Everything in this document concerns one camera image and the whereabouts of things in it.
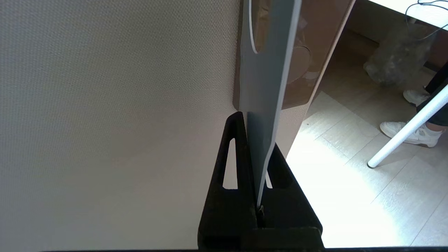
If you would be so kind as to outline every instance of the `shoe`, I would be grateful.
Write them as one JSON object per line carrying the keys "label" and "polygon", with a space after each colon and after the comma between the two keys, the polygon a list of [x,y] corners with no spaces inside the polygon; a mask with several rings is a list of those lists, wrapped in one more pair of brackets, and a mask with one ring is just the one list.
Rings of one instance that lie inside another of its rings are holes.
{"label": "shoe", "polygon": [[411,104],[414,104],[416,107],[422,104],[422,102],[426,101],[429,98],[428,94],[420,93],[416,90],[405,90],[403,92],[403,97]]}
{"label": "shoe", "polygon": [[[382,122],[379,125],[381,131],[388,137],[394,137],[404,126],[406,122]],[[426,132],[424,126],[420,126],[415,132],[413,132],[404,143],[415,144],[423,147],[432,148],[437,144],[440,135],[430,136]]]}

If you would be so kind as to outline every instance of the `plastic bag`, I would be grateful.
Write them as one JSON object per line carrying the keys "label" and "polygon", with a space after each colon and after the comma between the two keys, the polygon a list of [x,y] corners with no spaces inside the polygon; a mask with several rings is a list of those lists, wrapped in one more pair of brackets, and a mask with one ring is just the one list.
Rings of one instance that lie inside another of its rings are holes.
{"label": "plastic bag", "polygon": [[436,34],[432,27],[420,24],[396,26],[379,44],[364,70],[375,82],[390,86],[410,80],[425,64]]}

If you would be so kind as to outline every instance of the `desk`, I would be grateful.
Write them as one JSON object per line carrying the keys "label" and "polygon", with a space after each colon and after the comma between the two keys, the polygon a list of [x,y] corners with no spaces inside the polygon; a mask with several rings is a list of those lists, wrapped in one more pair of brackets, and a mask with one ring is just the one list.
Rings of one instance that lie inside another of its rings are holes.
{"label": "desk", "polygon": [[[386,8],[405,13],[406,9],[415,4],[416,0],[370,0]],[[446,2],[436,2],[436,5],[448,8]],[[436,27],[443,27],[448,23],[448,12],[442,8],[434,6],[412,6],[408,11],[408,16],[432,24]],[[375,168],[390,153],[406,140],[423,123],[432,117],[440,108],[448,103],[448,86],[437,94],[422,110],[420,110],[390,141],[381,148],[367,163],[370,168]]]}

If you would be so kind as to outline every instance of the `wooden floor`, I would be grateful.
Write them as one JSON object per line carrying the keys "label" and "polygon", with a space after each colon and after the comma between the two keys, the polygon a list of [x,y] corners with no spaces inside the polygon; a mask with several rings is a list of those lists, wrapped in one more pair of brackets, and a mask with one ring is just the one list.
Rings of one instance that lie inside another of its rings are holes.
{"label": "wooden floor", "polygon": [[326,247],[448,246],[448,134],[435,148],[402,144],[376,169],[367,161],[389,140],[383,121],[407,121],[402,91],[380,87],[365,55],[338,45],[287,161],[323,225]]}

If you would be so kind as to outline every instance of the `black cable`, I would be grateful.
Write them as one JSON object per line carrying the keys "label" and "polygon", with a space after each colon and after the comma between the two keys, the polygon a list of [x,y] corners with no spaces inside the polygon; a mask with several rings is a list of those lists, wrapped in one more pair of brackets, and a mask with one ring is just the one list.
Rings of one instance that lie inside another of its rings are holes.
{"label": "black cable", "polygon": [[[411,7],[414,6],[414,5],[421,5],[421,6],[434,6],[434,7],[439,7],[439,8],[442,8],[442,9],[448,11],[448,8],[445,8],[445,7],[440,6],[440,5],[435,5],[435,4],[433,4],[433,3],[436,3],[436,2],[445,2],[445,3],[448,3],[448,0],[434,0],[434,1],[432,1],[432,2],[420,2],[420,0],[417,0],[417,3],[416,3],[416,4],[411,4],[411,5],[409,5],[409,7],[408,7],[408,8],[406,9],[406,11],[405,11],[405,21],[406,21],[406,26],[408,27],[408,33],[409,33],[409,22],[408,22],[408,10],[409,10],[409,8],[411,8]],[[424,40],[424,39],[427,39],[427,38],[431,37],[433,34],[439,32],[440,30],[442,30],[443,28],[445,28],[446,26],[448,26],[448,23],[447,23],[446,25],[440,27],[439,29],[435,30],[434,32],[432,32],[432,33],[429,34],[428,36],[423,37],[423,38],[421,38],[421,39],[416,39],[416,40]]]}

